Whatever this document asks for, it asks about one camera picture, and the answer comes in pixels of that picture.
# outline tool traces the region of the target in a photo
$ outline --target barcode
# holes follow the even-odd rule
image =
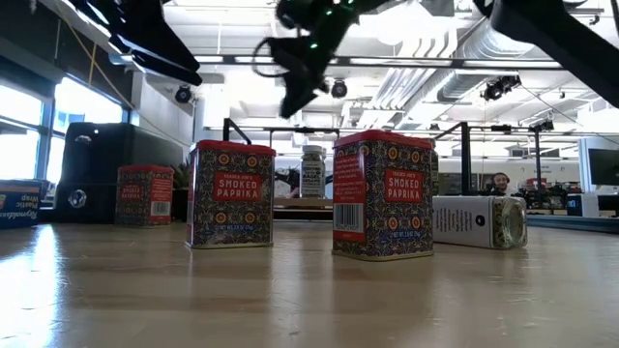
[[[364,204],[336,204],[333,227],[338,231],[364,232]]]
[[[165,217],[170,215],[170,202],[151,203],[151,217]]]

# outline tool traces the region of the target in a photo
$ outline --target window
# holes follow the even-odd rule
[[[34,179],[39,134],[0,134],[0,179]]]
[[[62,172],[62,157],[65,151],[65,139],[52,137],[49,146],[49,164],[47,165],[47,174],[45,178],[52,183],[60,181],[60,173]]]
[[[30,125],[41,123],[43,103],[12,88],[0,85],[0,116]]]
[[[63,78],[56,86],[54,130],[67,132],[70,123],[121,123],[123,108],[81,84]]]

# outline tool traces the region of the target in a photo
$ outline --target desk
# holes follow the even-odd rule
[[[189,250],[185,225],[0,234],[2,344],[48,347],[619,346],[619,239],[530,228],[526,249],[435,245],[368,263],[331,224],[275,246]]]

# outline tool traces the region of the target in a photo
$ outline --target fluorescent light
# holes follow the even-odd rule
[[[195,56],[194,58],[198,63],[221,63],[223,62],[223,57],[221,56]]]
[[[497,76],[518,76],[517,71],[502,71],[492,69],[478,69],[478,70],[462,70],[456,69],[458,75],[497,75]]]
[[[350,63],[353,65],[386,65],[390,67],[396,66],[433,66],[433,67],[449,67],[452,65],[451,59],[394,59],[394,58],[351,58]]]
[[[238,63],[251,63],[253,59],[251,57],[234,57],[234,60]],[[271,57],[255,57],[255,62],[260,64],[273,64],[273,58]]]
[[[464,68],[491,68],[491,69],[561,69],[561,65],[553,61],[518,61],[518,60],[467,60],[462,63]]]

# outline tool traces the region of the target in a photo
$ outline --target patterned tin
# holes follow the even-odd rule
[[[196,248],[273,245],[275,150],[202,140],[191,152],[187,244]]]
[[[337,140],[335,155],[333,254],[432,255],[430,143],[367,130]]]
[[[171,222],[174,170],[156,165],[118,168],[115,224],[167,226]]]

